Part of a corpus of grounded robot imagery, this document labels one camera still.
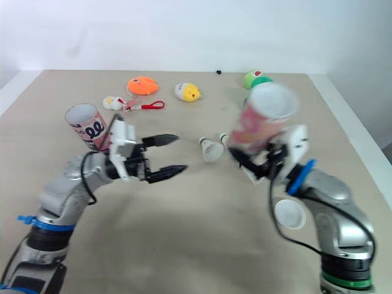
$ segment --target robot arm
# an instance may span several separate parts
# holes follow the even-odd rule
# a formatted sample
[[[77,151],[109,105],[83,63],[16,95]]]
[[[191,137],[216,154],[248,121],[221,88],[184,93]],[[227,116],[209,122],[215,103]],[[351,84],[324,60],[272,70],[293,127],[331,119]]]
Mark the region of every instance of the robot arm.
[[[373,227],[355,205],[351,190],[341,180],[313,169],[314,160],[298,164],[308,149],[304,125],[285,129],[268,148],[267,160],[255,165],[238,149],[229,148],[233,157],[257,178],[266,177],[286,187],[299,198],[313,215],[320,251],[282,234],[276,224],[270,201],[271,216],[278,232],[287,240],[304,245],[321,255],[320,288],[324,294],[371,294],[370,265],[375,254]]]
[[[118,178],[129,180],[134,176],[155,183],[181,173],[186,165],[152,172],[143,154],[148,147],[167,145],[177,139],[174,135],[158,135],[136,144],[134,128],[115,120],[110,154],[88,153],[72,158],[64,173],[44,188],[37,215],[18,218],[32,224],[32,228],[4,271],[0,293],[58,294],[67,271],[62,261],[92,192]]]

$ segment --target orange toy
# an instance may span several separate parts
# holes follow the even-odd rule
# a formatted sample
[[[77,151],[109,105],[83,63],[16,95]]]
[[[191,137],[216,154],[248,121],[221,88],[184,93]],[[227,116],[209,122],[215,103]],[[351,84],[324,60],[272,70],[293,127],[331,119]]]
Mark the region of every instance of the orange toy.
[[[128,82],[127,89],[129,92],[136,95],[150,95],[158,91],[159,86],[152,78],[135,77]]]

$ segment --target blue ring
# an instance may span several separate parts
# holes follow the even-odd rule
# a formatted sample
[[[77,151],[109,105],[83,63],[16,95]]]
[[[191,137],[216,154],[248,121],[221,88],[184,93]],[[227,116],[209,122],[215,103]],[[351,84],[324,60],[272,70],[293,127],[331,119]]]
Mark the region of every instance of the blue ring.
[[[66,232],[72,231],[75,225],[51,225],[45,222],[41,222],[35,216],[18,216],[18,221],[22,221],[25,225],[33,225],[44,230]]]
[[[298,189],[304,183],[307,175],[311,172],[311,170],[312,170],[313,166],[315,165],[315,163],[316,163],[316,160],[312,159],[303,167],[303,169],[301,170],[300,174],[295,179],[294,183],[288,189],[287,193],[289,195],[293,196],[298,191]]]
[[[3,284],[0,285],[0,290],[7,290],[7,289],[22,291],[25,294],[38,294],[37,291],[26,289],[26,288],[19,288],[19,287],[8,288],[6,285],[3,285]]]

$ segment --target white tabletop edge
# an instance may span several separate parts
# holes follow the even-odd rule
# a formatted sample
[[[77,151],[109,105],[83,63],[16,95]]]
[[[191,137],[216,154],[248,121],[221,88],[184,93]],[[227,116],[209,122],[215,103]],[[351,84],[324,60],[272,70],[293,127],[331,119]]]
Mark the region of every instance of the white tabletop edge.
[[[392,210],[392,165],[325,74],[309,74]]]
[[[42,70],[22,70],[2,87],[0,96],[0,116],[6,112],[41,72]]]

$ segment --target yellow toy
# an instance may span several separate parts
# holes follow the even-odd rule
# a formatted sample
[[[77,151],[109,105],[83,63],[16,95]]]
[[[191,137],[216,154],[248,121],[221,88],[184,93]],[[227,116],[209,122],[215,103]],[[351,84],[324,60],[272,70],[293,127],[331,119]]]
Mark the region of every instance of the yellow toy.
[[[199,89],[191,83],[181,83],[175,88],[175,93],[178,99],[186,102],[193,102],[201,98]]]

